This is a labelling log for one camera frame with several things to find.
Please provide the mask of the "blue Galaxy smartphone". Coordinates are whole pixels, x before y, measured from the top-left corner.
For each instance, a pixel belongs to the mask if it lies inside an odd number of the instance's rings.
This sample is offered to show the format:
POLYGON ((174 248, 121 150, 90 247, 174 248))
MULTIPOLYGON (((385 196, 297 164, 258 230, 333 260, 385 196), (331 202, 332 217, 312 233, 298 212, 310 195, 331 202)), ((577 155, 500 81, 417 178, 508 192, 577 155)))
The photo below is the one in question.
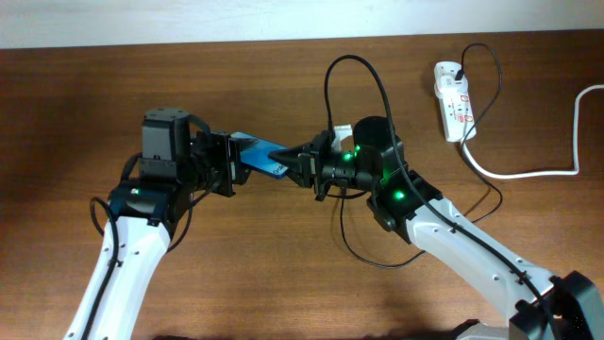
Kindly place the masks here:
POLYGON ((286 176, 289 168, 269 157, 271 152, 285 150, 286 146, 240 131, 232 133, 231 137, 245 142, 241 152, 241 160, 244 165, 274 179, 282 179, 286 176))

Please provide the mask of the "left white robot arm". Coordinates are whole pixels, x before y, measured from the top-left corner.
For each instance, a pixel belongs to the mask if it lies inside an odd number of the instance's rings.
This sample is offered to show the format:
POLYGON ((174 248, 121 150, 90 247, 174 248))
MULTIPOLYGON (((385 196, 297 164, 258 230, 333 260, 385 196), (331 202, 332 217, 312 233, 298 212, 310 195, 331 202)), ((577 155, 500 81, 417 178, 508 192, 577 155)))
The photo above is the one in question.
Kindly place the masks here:
POLYGON ((126 162, 109 197, 91 200, 107 222, 96 226, 101 249, 66 338, 131 337, 159 262, 184 237, 178 224, 190 224, 206 196, 231 196, 245 182, 250 168, 241 156, 258 143, 240 132, 144 133, 142 151, 126 162))

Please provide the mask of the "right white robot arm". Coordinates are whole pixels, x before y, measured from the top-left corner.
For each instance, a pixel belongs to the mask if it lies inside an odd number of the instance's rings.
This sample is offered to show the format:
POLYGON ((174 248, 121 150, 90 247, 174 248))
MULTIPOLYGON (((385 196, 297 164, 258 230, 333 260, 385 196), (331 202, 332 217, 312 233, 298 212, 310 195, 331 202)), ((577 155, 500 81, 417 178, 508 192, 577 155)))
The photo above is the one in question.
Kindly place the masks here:
POLYGON ((573 271, 561 278, 512 252, 464 217, 453 203, 409 169, 403 143, 385 117, 360 120, 355 149, 336 151, 325 130, 306 144, 277 150, 302 187, 323 199, 330 187, 369 193, 377 222, 446 264, 505 318, 503 327, 477 322, 461 339, 600 339, 603 301, 596 286, 573 271))

